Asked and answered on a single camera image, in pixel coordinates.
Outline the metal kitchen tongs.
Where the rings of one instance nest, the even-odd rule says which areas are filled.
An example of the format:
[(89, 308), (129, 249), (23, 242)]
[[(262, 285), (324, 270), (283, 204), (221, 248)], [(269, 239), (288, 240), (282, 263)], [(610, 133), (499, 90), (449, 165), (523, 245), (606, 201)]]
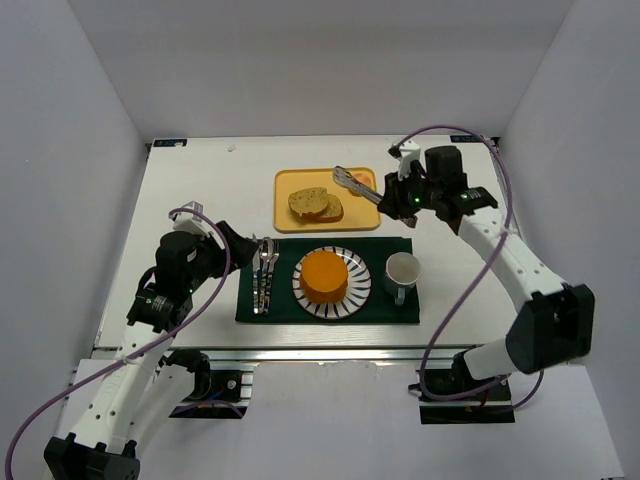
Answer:
[(372, 187), (369, 187), (360, 180), (357, 180), (351, 173), (341, 166), (335, 166), (333, 168), (332, 178), (337, 185), (359, 194), (375, 205), (378, 205), (383, 199), (381, 194), (375, 191)]

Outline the round orange bread loaf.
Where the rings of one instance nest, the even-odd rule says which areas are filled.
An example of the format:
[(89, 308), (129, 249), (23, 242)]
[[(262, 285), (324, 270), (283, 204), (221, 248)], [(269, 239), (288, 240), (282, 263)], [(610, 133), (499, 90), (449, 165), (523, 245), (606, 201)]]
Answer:
[(300, 285), (312, 303), (337, 303), (346, 295), (347, 266), (336, 253), (312, 252), (301, 263)]

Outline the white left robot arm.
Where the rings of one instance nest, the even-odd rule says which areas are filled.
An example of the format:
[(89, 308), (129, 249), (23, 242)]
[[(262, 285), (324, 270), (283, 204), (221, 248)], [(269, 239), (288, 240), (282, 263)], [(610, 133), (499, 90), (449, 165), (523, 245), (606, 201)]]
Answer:
[(224, 221), (207, 219), (196, 202), (170, 217), (173, 229), (139, 280), (114, 361), (97, 376), (96, 395), (70, 432), (45, 448), (56, 479), (138, 478), (144, 447), (179, 402), (205, 387), (208, 357), (171, 345), (203, 312), (193, 307), (198, 288), (209, 279), (224, 283), (252, 261), (258, 244)]

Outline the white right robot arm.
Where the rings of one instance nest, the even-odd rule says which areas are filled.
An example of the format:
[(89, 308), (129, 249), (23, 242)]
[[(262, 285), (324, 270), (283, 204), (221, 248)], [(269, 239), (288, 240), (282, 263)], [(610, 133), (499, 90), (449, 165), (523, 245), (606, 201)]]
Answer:
[(587, 356), (591, 351), (595, 295), (571, 285), (510, 230), (511, 214), (500, 210), (484, 187), (472, 187), (455, 146), (422, 150), (415, 142), (393, 145), (396, 171), (385, 177), (379, 212), (409, 227), (421, 210), (432, 210), (484, 260), (509, 295), (517, 316), (504, 337), (455, 355), (443, 392), (422, 393), (435, 401), (461, 400), (484, 392), (508, 375), (533, 374)]

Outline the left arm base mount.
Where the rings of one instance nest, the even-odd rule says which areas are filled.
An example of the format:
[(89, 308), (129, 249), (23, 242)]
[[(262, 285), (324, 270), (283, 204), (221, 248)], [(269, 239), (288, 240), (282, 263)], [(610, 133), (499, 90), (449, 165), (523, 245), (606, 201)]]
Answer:
[(253, 388), (252, 371), (213, 366), (203, 352), (189, 349), (163, 355), (157, 373), (168, 366), (185, 369), (193, 385), (193, 391), (173, 409), (170, 418), (239, 419), (246, 413)]

